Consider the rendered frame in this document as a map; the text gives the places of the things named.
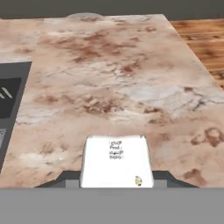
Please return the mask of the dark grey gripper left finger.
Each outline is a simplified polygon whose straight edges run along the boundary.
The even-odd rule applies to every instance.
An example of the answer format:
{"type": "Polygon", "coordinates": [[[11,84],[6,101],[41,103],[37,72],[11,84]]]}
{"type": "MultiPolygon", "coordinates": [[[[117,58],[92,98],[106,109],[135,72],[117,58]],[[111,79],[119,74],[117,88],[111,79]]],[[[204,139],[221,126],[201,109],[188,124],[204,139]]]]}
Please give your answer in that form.
{"type": "Polygon", "coordinates": [[[63,171],[55,180],[38,185],[38,188],[58,187],[58,188],[79,188],[80,171],[63,171]]]}

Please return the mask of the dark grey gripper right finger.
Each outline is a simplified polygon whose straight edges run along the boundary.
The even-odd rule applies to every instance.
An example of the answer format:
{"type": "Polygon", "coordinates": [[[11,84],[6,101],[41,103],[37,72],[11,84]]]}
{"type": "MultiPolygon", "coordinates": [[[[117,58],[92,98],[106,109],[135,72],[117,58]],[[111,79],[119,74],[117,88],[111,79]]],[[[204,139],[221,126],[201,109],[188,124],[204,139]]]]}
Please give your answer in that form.
{"type": "Polygon", "coordinates": [[[153,171],[154,186],[160,188],[195,187],[184,181],[174,178],[168,171],[153,171]]]}

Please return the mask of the white drink carton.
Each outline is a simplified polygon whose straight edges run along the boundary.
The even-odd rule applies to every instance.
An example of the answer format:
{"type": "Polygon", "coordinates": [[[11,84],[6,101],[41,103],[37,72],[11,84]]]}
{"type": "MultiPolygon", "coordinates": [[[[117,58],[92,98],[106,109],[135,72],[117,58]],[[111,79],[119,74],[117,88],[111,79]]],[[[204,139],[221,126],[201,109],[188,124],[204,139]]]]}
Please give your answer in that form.
{"type": "Polygon", "coordinates": [[[80,173],[82,188],[152,188],[145,136],[89,136],[80,173]]]}

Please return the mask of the dark grey hob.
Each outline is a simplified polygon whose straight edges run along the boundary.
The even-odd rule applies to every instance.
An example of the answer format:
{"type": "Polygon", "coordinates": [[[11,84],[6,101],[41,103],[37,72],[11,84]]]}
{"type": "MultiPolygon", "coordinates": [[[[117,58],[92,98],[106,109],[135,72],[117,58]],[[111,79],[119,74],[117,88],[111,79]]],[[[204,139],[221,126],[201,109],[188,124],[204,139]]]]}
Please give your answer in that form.
{"type": "Polygon", "coordinates": [[[31,62],[0,63],[0,171],[31,69],[31,62]]]}

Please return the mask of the grey round stool seat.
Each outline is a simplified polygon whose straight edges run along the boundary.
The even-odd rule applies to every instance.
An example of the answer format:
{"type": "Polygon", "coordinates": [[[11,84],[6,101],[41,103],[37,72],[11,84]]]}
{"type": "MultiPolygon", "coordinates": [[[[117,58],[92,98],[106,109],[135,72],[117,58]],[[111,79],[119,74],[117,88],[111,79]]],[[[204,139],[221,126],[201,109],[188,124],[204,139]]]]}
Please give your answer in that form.
{"type": "Polygon", "coordinates": [[[82,12],[71,14],[67,18],[103,18],[103,16],[97,13],[82,12]]]}

